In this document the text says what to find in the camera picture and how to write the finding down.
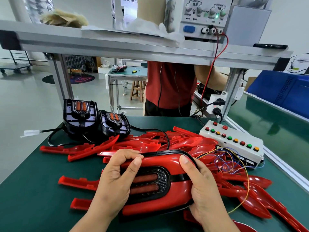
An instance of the push button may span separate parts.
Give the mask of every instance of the push button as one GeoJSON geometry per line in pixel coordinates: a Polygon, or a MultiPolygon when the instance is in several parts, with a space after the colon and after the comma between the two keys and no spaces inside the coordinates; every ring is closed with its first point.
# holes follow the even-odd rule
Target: push button
{"type": "Polygon", "coordinates": [[[186,25],[186,26],[183,27],[183,31],[184,32],[189,32],[189,33],[194,33],[195,32],[195,27],[194,26],[186,25]]]}

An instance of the person's arm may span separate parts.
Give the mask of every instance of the person's arm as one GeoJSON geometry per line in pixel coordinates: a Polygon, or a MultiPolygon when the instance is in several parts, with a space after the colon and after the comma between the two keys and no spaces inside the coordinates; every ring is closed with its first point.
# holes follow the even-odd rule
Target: person's arm
{"type": "Polygon", "coordinates": [[[138,151],[122,149],[117,151],[104,168],[98,189],[87,213],[70,232],[105,232],[111,221],[127,202],[130,187],[144,158],[138,151]],[[120,165],[134,159],[127,170],[120,175],[120,165]]]}
{"type": "MultiPolygon", "coordinates": [[[[205,65],[194,66],[195,76],[202,84],[206,83],[210,69],[211,69],[210,66],[205,65]]],[[[207,87],[214,90],[223,91],[226,82],[227,82],[227,76],[218,73],[213,67],[207,87]]]]}
{"type": "Polygon", "coordinates": [[[186,156],[180,157],[181,167],[193,183],[191,192],[194,203],[190,211],[195,220],[205,232],[240,232],[227,214],[211,171],[200,160],[195,161],[198,169],[186,156]]]}

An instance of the stool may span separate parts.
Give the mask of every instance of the stool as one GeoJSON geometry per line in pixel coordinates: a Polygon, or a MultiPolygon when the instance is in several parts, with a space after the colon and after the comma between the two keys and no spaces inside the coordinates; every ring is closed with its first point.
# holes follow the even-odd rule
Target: stool
{"type": "Polygon", "coordinates": [[[131,96],[130,100],[132,100],[132,97],[136,95],[136,97],[140,96],[141,102],[143,102],[143,90],[145,86],[143,85],[142,81],[133,81],[132,88],[131,88],[131,96]]]}

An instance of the red wire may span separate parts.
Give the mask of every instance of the red wire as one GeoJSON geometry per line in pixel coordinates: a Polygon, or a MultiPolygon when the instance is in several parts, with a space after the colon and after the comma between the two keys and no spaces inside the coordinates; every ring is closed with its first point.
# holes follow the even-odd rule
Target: red wire
{"type": "Polygon", "coordinates": [[[218,52],[218,46],[219,46],[219,35],[217,34],[217,49],[216,49],[216,53],[215,53],[215,58],[214,58],[213,62],[211,63],[211,68],[210,68],[210,70],[209,70],[209,73],[208,73],[208,76],[207,76],[207,79],[206,79],[206,83],[205,83],[205,86],[204,86],[204,89],[203,89],[202,98],[201,98],[201,106],[202,106],[202,101],[203,101],[204,92],[205,92],[205,89],[206,89],[206,87],[207,87],[209,78],[210,78],[210,76],[211,76],[212,68],[214,67],[214,62],[215,62],[216,59],[226,50],[227,46],[229,45],[229,38],[227,37],[227,35],[226,35],[224,32],[222,33],[222,35],[225,36],[226,39],[227,39],[226,46],[225,46],[224,49],[221,51],[221,53],[220,53],[218,56],[216,56],[216,55],[217,55],[217,52],[218,52]]]}

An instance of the fingernail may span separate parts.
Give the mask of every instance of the fingernail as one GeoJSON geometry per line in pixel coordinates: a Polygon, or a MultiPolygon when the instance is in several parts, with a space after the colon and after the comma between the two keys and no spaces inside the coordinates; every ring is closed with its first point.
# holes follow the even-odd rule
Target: fingernail
{"type": "Polygon", "coordinates": [[[182,164],[186,164],[186,163],[188,163],[188,158],[186,157],[186,156],[180,156],[180,158],[179,158],[179,160],[180,160],[180,162],[182,163],[182,164]]]}
{"type": "Polygon", "coordinates": [[[141,157],[136,157],[133,160],[133,164],[135,164],[136,166],[140,166],[141,165],[141,157]]]}

